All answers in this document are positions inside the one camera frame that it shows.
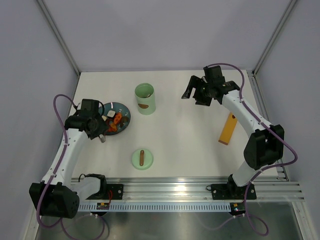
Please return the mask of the metal tongs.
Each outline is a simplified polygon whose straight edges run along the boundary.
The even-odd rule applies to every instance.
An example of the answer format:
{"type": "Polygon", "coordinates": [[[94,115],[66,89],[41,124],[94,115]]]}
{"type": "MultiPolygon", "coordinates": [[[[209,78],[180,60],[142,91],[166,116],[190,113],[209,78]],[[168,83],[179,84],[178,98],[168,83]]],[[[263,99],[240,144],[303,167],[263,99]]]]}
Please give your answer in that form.
{"type": "Polygon", "coordinates": [[[99,137],[99,140],[100,140],[101,143],[105,143],[106,142],[106,136],[105,135],[100,134],[98,137],[99,137]]]}

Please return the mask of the green cylindrical lunch container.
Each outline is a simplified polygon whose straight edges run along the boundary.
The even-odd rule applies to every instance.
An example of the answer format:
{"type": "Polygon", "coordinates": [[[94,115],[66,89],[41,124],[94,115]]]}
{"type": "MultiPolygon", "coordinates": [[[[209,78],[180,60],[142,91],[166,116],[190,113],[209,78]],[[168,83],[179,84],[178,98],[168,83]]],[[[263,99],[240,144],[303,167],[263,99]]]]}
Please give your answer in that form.
{"type": "Polygon", "coordinates": [[[156,111],[156,98],[154,87],[149,83],[141,83],[134,90],[137,109],[142,115],[151,115],[156,111]],[[140,95],[152,94],[149,98],[138,98],[140,95]]]}

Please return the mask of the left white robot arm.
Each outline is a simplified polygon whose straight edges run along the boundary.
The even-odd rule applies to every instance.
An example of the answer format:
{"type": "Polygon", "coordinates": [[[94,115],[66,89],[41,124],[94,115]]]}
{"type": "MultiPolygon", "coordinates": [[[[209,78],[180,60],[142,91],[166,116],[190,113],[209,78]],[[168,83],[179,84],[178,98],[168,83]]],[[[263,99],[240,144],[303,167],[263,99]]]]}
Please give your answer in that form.
{"type": "Polygon", "coordinates": [[[72,219],[81,201],[89,197],[103,199],[108,194],[107,180],[102,174],[89,173],[84,180],[71,185],[83,147],[95,138],[105,141],[108,126],[103,114],[100,101],[83,99],[74,114],[60,121],[63,137],[56,156],[42,180],[29,188],[38,221],[42,216],[72,219]]]}

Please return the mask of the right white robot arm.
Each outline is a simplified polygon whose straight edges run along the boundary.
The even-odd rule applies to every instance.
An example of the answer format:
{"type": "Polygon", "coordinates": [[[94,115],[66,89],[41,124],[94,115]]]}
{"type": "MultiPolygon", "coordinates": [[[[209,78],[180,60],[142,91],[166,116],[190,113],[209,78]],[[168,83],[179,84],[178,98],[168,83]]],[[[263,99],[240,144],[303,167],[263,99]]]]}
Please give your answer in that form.
{"type": "Polygon", "coordinates": [[[194,98],[196,105],[210,106],[212,100],[228,109],[248,136],[244,148],[244,162],[228,177],[222,187],[213,185],[212,194],[225,199],[243,199],[251,178],[262,168],[273,165],[283,157],[285,131],[273,125],[246,103],[242,86],[226,81],[220,65],[204,67],[204,76],[191,76],[182,99],[194,98]]]}

